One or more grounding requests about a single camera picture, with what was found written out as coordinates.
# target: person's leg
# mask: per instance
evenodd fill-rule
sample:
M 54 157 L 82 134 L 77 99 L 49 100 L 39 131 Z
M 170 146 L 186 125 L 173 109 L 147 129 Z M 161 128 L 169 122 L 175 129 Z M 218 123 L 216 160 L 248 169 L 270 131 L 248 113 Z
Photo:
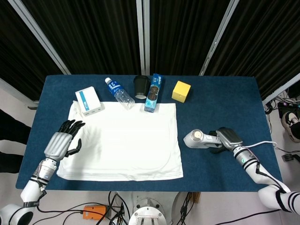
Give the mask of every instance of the person's leg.
M 286 112 L 281 119 L 282 126 L 288 132 L 293 142 L 300 143 L 300 122 L 292 112 Z
M 0 109 L 0 140 L 27 144 L 30 129 Z
M 30 127 L 0 109 L 0 140 L 27 144 Z M 18 173 L 23 156 L 0 152 L 0 173 Z

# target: navy blue table cover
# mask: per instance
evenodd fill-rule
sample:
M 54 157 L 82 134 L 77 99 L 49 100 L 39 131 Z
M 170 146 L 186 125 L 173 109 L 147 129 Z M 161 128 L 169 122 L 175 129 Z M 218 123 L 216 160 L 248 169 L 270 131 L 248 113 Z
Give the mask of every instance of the navy blue table cover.
M 75 92 L 93 86 L 100 101 L 116 101 L 107 90 L 107 75 L 52 75 L 46 78 L 40 103 L 34 118 L 21 170 L 16 183 L 24 188 L 38 163 L 45 158 L 44 149 L 53 133 L 68 119 Z M 110 75 L 134 96 L 134 75 Z M 171 98 L 176 82 L 191 84 L 185 103 Z M 271 136 L 264 114 L 256 80 L 251 77 L 164 76 L 159 91 L 159 103 L 176 103 L 178 142 L 181 152 L 183 178 L 160 181 L 77 181 L 56 175 L 47 186 L 52 190 L 97 191 L 257 191 L 255 184 L 233 157 L 226 151 L 212 154 L 208 149 L 189 149 L 184 136 L 193 129 L 205 133 L 220 127 L 232 128 L 251 145 L 270 141 Z M 252 148 L 262 165 L 281 180 L 278 163 L 271 144 Z

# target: orange device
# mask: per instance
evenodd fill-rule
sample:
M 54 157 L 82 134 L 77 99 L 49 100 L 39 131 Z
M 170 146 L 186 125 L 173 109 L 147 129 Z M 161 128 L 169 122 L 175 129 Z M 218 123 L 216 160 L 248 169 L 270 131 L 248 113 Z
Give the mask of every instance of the orange device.
M 91 212 L 83 212 L 83 219 L 99 220 L 106 213 L 106 207 L 103 205 L 86 205 L 83 210 L 91 211 Z

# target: white box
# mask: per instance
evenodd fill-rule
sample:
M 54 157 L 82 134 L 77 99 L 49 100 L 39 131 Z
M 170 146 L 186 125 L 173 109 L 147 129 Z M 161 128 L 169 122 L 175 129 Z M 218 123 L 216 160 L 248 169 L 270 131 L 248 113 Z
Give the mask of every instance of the white box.
M 94 87 L 75 92 L 80 109 L 85 116 L 101 111 L 103 108 Z

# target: floor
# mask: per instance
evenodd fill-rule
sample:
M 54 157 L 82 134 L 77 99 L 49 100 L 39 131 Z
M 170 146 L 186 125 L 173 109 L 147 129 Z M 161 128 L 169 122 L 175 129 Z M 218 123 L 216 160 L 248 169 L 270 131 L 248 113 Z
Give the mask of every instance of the floor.
M 35 111 L 27 109 L 27 107 L 19 100 L 7 94 L 0 89 L 0 108 L 19 121 L 28 126 L 32 125 Z M 280 148 L 285 150 L 298 150 L 300 144 L 290 141 L 280 124 L 278 112 L 274 111 L 270 115 L 272 124 L 272 139 L 278 143 Z M 0 150 L 3 152 L 12 152 L 23 154 L 25 145 L 0 141 Z M 277 160 L 283 180 L 291 190 L 300 191 L 300 178 L 297 173 L 300 171 L 298 162 L 283 162 L 281 156 L 284 153 L 276 151 Z M 15 188 L 17 174 L 0 173 L 0 208 L 9 203 L 22 205 L 20 199 L 21 190 Z M 177 223 L 180 215 L 180 207 L 186 193 L 181 193 L 173 205 L 173 221 Z M 65 210 L 75 205 L 85 202 L 107 203 L 107 192 L 92 191 L 48 191 L 48 194 L 41 200 L 41 209 L 43 210 Z M 241 193 L 241 192 L 205 192 L 201 194 L 199 204 L 196 204 L 186 219 L 187 225 L 213 225 L 229 220 L 234 220 L 253 213 L 268 211 L 270 209 L 264 207 L 257 196 L 257 193 Z M 39 219 L 55 215 L 55 213 L 40 213 L 35 211 L 31 225 Z M 42 221 L 38 224 L 53 225 L 62 224 L 66 215 Z M 299 225 L 300 216 L 286 212 L 275 212 L 251 217 L 239 222 L 235 225 Z M 94 225 L 95 221 L 87 221 L 82 219 L 82 215 L 74 214 L 67 219 L 66 224 L 74 225 Z

